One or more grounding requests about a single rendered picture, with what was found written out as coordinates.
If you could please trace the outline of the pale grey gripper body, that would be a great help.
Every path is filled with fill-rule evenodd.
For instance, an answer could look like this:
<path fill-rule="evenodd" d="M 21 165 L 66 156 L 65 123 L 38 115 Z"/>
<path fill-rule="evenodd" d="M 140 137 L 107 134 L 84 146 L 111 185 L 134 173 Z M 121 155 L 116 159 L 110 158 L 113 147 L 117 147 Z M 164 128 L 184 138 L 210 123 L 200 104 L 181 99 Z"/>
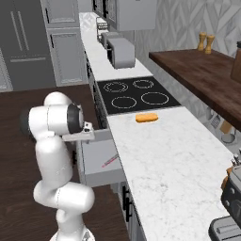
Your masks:
<path fill-rule="evenodd" d="M 62 136 L 62 139 L 65 142 L 90 141 L 90 140 L 93 140 L 94 138 L 95 138 L 95 135 L 94 135 L 93 131 L 89 131 L 89 132 L 82 131 L 80 133 L 68 134 L 68 135 L 63 135 Z"/>

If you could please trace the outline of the dark oven front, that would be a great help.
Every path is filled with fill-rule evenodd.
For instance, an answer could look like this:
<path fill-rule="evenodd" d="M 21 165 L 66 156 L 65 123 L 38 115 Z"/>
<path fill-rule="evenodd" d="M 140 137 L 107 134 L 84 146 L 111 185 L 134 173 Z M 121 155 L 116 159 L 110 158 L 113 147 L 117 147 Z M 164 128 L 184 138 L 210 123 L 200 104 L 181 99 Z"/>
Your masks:
<path fill-rule="evenodd" d="M 104 104 L 101 99 L 101 93 L 98 89 L 98 85 L 94 84 L 93 86 L 93 94 L 94 94 L 94 102 L 95 102 L 95 107 L 96 107 L 96 113 L 98 116 L 98 122 L 99 126 L 101 129 L 107 129 L 108 128 L 108 123 L 107 123 L 107 118 L 104 110 Z"/>

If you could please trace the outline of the grey base cupboard run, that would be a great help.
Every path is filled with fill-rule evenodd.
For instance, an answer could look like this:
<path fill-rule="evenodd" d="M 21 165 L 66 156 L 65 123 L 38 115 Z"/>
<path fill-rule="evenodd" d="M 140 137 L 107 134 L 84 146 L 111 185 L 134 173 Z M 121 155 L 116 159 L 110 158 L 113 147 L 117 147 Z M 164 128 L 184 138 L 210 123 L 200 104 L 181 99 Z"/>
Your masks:
<path fill-rule="evenodd" d="M 85 56 L 86 56 L 88 83 L 89 83 L 89 87 L 90 87 L 90 90 L 91 90 L 91 94 L 92 94 L 92 96 L 94 96 L 94 93 L 95 93 L 95 78 L 94 78 L 94 74 L 93 74 L 92 68 L 90 66 L 90 62 L 88 60 L 88 55 L 87 55 L 87 52 L 86 52 L 85 48 L 84 48 L 84 53 L 85 53 Z"/>

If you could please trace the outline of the orange bread roll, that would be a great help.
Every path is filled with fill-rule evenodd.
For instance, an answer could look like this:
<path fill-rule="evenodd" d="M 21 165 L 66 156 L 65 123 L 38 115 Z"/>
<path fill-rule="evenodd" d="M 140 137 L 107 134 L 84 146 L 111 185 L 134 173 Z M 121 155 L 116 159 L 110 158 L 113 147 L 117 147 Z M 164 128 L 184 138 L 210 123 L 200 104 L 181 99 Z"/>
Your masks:
<path fill-rule="evenodd" d="M 136 122 L 157 121 L 158 115 L 155 113 L 136 114 Z"/>

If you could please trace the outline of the black hob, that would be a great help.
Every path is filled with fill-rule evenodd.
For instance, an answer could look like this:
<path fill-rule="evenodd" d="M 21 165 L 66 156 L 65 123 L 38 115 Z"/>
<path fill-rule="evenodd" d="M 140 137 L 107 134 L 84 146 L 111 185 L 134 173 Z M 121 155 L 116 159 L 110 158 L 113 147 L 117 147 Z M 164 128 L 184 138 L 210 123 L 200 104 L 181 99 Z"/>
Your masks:
<path fill-rule="evenodd" d="M 98 88 L 108 115 L 181 105 L 152 76 L 101 81 Z"/>

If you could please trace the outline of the tall grey cupboard run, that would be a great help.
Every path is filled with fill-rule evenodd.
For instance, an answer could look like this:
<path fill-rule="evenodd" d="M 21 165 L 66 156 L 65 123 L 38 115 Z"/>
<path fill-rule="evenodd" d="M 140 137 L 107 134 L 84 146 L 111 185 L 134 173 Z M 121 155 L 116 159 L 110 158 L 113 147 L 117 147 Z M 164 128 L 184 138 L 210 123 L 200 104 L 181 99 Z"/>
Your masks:
<path fill-rule="evenodd" d="M 86 84 L 87 64 L 77 0 L 40 0 L 56 85 Z"/>

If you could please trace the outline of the grey toaster oven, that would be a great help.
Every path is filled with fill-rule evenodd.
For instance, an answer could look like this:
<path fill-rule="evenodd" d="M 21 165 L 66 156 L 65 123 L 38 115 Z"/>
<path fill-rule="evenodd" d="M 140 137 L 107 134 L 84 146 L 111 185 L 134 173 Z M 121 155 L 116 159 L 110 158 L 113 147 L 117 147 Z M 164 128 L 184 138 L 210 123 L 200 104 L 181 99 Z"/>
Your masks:
<path fill-rule="evenodd" d="M 115 69 L 134 68 L 136 64 L 135 46 L 125 38 L 107 41 L 107 58 Z"/>

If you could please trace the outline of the dark grey fridge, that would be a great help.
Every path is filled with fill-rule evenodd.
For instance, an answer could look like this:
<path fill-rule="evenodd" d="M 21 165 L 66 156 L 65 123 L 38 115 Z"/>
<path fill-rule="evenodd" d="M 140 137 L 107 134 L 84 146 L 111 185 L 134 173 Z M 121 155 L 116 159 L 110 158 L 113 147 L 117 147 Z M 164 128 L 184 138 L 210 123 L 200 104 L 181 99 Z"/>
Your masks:
<path fill-rule="evenodd" d="M 14 90 L 56 86 L 40 0 L 0 0 L 0 50 Z"/>

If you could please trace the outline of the white dish rack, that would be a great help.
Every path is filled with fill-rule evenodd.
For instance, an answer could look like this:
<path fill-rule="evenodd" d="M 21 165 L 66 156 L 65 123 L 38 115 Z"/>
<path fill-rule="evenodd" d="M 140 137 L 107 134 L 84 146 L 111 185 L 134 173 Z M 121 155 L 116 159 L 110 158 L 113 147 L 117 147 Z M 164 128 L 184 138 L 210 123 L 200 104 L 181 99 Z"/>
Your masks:
<path fill-rule="evenodd" d="M 103 20 L 101 17 L 97 17 L 96 27 L 97 27 L 97 30 L 106 31 L 108 29 L 108 23 L 105 20 Z"/>

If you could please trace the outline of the white hanging spatula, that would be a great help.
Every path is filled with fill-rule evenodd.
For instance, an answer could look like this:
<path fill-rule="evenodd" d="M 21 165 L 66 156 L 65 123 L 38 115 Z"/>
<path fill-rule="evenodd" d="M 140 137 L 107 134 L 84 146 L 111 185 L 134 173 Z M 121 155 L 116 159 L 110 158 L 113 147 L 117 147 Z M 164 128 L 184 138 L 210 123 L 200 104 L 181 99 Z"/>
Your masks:
<path fill-rule="evenodd" d="M 216 116 L 212 119 L 212 121 L 211 121 L 211 126 L 212 126 L 214 129 L 217 129 L 218 126 L 219 126 L 219 124 L 220 124 L 220 122 L 221 122 L 220 116 L 219 116 L 219 115 L 216 115 Z"/>

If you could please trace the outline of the dark wooden shelf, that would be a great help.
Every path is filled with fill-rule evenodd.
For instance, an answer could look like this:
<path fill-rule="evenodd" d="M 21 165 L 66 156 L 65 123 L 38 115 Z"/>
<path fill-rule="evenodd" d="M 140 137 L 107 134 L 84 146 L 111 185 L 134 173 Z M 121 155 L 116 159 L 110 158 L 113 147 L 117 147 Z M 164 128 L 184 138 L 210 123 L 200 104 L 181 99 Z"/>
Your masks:
<path fill-rule="evenodd" d="M 190 49 L 149 52 L 149 58 L 241 132 L 241 84 L 230 77 L 232 57 Z"/>

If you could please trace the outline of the tan hanging board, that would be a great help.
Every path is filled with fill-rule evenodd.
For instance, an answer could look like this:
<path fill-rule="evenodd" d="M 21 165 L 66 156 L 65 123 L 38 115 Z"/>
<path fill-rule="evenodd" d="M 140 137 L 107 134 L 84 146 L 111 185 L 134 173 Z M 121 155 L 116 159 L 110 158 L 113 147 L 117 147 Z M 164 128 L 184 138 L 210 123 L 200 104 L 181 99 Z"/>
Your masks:
<path fill-rule="evenodd" d="M 223 134 L 228 134 L 232 129 L 232 126 L 227 122 L 227 121 L 224 121 L 222 122 L 219 130 L 223 133 Z"/>

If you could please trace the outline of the grey hanging strainer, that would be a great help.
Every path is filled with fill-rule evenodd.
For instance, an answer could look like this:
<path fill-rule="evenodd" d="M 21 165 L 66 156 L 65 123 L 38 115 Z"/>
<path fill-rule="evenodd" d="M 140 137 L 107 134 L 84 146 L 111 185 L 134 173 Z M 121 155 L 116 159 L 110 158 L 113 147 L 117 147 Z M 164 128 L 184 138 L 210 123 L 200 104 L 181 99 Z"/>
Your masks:
<path fill-rule="evenodd" d="M 231 144 L 235 141 L 235 135 L 234 134 L 224 134 L 221 137 L 221 140 L 226 144 Z"/>

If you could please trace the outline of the wooden pepper mill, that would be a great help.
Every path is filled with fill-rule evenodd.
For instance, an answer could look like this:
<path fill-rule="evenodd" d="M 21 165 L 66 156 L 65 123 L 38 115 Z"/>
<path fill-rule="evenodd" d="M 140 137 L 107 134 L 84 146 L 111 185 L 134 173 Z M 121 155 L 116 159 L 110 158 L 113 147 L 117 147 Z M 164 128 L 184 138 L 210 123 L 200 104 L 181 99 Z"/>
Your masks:
<path fill-rule="evenodd" d="M 206 39 L 206 33 L 205 32 L 200 32 L 199 39 L 200 39 L 200 41 L 199 41 L 199 45 L 198 45 L 197 49 L 198 49 L 198 51 L 203 51 L 203 49 L 204 49 L 204 41 Z"/>
<path fill-rule="evenodd" d="M 205 47 L 205 50 L 204 50 L 204 53 L 205 54 L 210 54 L 211 51 L 212 51 L 212 43 L 215 39 L 215 36 L 214 35 L 209 35 L 206 40 L 207 40 L 207 44 L 206 44 L 206 47 Z"/>

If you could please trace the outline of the grey wall cupboard run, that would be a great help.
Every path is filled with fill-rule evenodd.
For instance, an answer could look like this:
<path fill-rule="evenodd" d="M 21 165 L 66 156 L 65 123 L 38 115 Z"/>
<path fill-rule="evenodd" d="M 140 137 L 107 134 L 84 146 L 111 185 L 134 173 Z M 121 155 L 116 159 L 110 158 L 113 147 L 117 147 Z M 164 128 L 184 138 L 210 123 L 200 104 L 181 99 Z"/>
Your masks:
<path fill-rule="evenodd" d="M 91 0 L 93 11 L 118 31 L 155 28 L 157 0 Z"/>

